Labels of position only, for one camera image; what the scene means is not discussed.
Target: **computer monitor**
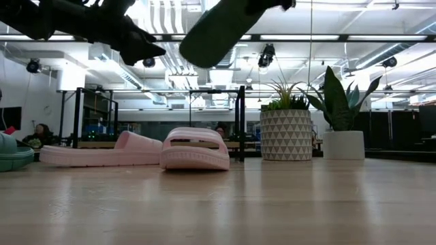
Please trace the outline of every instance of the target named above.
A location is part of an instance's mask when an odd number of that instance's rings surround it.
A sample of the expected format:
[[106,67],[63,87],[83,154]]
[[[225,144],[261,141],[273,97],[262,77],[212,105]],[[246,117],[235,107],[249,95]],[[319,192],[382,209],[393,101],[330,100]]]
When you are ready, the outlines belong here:
[[420,106],[421,130],[425,133],[436,133],[436,105]]
[[0,108],[0,131],[9,127],[21,130],[21,107]]

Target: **planter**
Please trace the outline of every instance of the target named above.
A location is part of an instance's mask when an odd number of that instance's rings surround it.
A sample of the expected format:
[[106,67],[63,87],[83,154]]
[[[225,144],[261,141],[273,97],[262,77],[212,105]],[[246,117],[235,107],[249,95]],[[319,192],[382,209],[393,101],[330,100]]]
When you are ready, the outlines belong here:
[[363,132],[328,132],[323,136],[324,159],[327,160],[364,160],[365,147]]
[[262,158],[310,161],[312,122],[308,110],[275,110],[260,114]]

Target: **white column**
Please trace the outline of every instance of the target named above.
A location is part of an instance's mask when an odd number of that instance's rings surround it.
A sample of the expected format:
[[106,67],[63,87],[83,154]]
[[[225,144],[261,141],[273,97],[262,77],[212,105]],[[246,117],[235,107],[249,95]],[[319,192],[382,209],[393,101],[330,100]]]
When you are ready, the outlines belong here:
[[[78,67],[68,67],[58,71],[57,90],[58,91],[75,91],[77,88],[84,87],[86,71]],[[80,117],[79,117],[79,134],[82,136],[82,117],[83,117],[83,97],[80,96]],[[76,95],[67,93],[65,96],[65,109],[63,113],[63,130],[62,137],[68,137],[74,132],[74,109],[76,105]]]

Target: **potted plant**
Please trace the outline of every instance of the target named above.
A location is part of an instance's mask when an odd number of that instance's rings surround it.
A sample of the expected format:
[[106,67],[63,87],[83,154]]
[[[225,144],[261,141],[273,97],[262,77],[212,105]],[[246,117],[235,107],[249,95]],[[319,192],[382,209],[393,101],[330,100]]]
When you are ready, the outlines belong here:
[[329,160],[363,160],[365,158],[363,132],[352,131],[354,118],[360,111],[363,101],[377,89],[379,77],[370,83],[364,97],[360,99],[359,87],[351,91],[351,85],[344,91],[332,68],[327,67],[324,80],[324,98],[320,92],[310,86],[319,99],[306,95],[310,104],[324,113],[324,118],[333,128],[323,136],[324,158]]
[[309,102],[304,95],[292,95],[298,84],[271,85],[280,99],[269,103],[260,113],[262,158],[269,161],[310,161],[312,159],[312,122]]

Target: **table surface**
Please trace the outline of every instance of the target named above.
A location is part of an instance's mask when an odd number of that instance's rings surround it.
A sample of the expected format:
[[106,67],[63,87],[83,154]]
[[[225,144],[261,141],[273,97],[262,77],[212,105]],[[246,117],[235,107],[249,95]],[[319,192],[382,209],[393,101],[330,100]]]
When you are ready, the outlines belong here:
[[33,163],[0,178],[2,244],[436,244],[436,166],[367,159],[230,171]]

